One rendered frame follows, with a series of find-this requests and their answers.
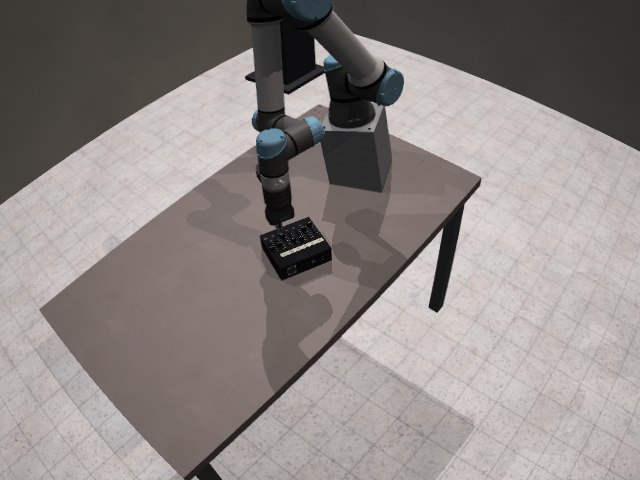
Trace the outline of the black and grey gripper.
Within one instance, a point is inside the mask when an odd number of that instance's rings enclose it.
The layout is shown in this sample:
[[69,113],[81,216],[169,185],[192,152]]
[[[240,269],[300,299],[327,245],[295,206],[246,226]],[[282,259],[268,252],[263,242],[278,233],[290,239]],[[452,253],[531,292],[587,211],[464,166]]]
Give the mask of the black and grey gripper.
[[291,205],[289,170],[282,177],[270,179],[261,175],[257,164],[256,175],[262,184],[266,219],[270,225],[275,225],[277,231],[280,231],[283,229],[282,222],[295,217],[294,208]]

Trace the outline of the black lighting desk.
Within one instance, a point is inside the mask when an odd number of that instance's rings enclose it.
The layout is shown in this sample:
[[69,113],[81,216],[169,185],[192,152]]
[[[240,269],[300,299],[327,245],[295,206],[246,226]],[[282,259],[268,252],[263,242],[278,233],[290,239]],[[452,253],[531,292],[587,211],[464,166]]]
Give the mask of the black lighting desk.
[[330,245],[309,217],[262,234],[260,240],[281,280],[332,260]]

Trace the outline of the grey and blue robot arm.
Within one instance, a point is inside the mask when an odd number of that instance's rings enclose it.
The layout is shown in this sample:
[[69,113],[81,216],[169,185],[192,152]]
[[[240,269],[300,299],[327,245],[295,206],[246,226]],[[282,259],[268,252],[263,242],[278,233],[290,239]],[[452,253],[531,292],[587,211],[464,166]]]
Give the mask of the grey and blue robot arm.
[[280,33],[284,18],[296,29],[308,31],[330,54],[323,64],[330,95],[328,117],[333,126],[364,126],[375,118],[371,102],[390,106],[403,91],[402,73],[371,54],[332,11],[333,0],[247,0],[258,106],[252,126],[260,132],[256,153],[260,173],[266,178],[284,176],[288,161],[314,147],[325,135],[315,117],[300,121],[285,115]]

